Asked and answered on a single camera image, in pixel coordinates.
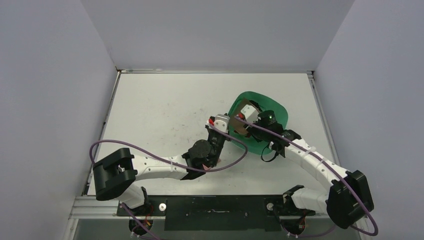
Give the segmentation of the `green plastic waste bin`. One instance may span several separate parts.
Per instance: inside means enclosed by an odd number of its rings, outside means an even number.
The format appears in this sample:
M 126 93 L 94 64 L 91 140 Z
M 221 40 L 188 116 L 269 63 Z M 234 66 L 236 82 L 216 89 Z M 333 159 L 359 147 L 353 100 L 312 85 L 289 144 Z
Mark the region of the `green plastic waste bin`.
M 289 115 L 284 106 L 282 106 L 280 103 L 273 100 L 272 98 L 254 91 L 242 92 L 236 98 L 236 100 L 243 98 L 253 100 L 254 102 L 258 103 L 260 107 L 261 112 L 258 114 L 258 120 L 255 123 L 265 124 L 266 126 L 274 123 L 279 123 L 283 126 L 285 130 L 288 123 Z M 250 134 L 248 137 L 245 137 L 235 133 L 231 126 L 229 126 L 229 134 L 232 137 L 240 140 L 242 143 L 246 144 L 248 147 L 248 151 L 252 154 L 264 156 L 270 154 L 271 152 L 274 152 L 277 156 L 283 151 L 282 147 L 284 146 L 284 142 L 279 138 L 271 142 L 258 142 Z

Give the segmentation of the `pink hand broom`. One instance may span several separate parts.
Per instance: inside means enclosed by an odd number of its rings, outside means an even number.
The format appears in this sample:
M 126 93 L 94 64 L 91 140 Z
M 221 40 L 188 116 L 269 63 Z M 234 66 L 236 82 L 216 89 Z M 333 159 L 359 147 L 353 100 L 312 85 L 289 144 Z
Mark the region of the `pink hand broom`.
M 222 161 L 222 160 L 219 158 L 219 159 L 217 160 L 217 162 L 216 162 L 216 164 L 215 164 L 215 165 L 207 166 L 207 165 L 205 165 L 205 164 L 202 164 L 202 167 L 203 167 L 203 169 L 204 169 L 205 171 L 208 171 L 208 170 L 210 170 L 210 169 L 214 168 L 214 167 L 215 167 L 217 164 L 219 164 L 221 161 Z

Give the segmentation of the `pink dustpan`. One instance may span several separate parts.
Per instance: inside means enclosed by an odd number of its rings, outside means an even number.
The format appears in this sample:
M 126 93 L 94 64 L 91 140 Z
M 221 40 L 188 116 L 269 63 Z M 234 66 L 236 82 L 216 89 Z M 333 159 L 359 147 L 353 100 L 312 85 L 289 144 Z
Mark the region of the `pink dustpan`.
M 228 112 L 228 115 L 230 116 L 229 126 L 233 128 L 232 131 L 243 137 L 248 138 L 249 133 L 247 131 L 247 128 L 249 127 L 249 125 L 241 121 L 241 120 L 245 121 L 245 118 L 243 114 L 241 113 L 241 109 L 245 105 L 252 105 L 258 109 L 259 113 L 261 112 L 257 102 L 246 99 L 246 98 L 240 98 L 233 103 L 233 105 L 231 106 Z

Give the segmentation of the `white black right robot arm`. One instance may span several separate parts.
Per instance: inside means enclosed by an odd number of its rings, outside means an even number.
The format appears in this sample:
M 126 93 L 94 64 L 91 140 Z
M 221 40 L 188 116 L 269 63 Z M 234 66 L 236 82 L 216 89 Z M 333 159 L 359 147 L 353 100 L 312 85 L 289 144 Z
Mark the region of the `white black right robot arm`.
M 342 229 L 370 216 L 375 206 L 368 180 L 361 171 L 349 171 L 325 158 L 298 133 L 278 123 L 272 110 L 243 110 L 236 118 L 256 141 L 265 142 L 266 148 L 276 155 L 299 165 L 324 188 L 317 191 L 297 185 L 286 191 L 282 201 L 286 213 L 309 210 L 325 214 Z

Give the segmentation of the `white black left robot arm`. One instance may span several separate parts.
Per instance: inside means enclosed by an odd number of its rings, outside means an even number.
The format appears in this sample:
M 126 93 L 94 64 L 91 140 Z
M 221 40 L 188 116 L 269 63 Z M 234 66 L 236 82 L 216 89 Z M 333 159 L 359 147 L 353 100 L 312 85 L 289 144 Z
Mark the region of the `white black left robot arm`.
M 198 140 L 184 154 L 165 157 L 134 155 L 127 147 L 120 148 L 93 165 L 95 197 L 98 201 L 119 200 L 136 215 L 149 210 L 147 191 L 135 183 L 150 179 L 194 180 L 217 165 L 228 128 L 215 125 L 208 129 L 208 138 Z

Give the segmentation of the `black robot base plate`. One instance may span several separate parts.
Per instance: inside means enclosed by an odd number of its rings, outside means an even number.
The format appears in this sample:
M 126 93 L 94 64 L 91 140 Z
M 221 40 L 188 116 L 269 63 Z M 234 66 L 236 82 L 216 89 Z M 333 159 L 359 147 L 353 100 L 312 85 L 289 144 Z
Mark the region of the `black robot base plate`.
M 315 212 L 284 206 L 282 195 L 151 195 L 137 217 L 164 220 L 166 231 L 279 231 L 276 217 L 297 221 Z

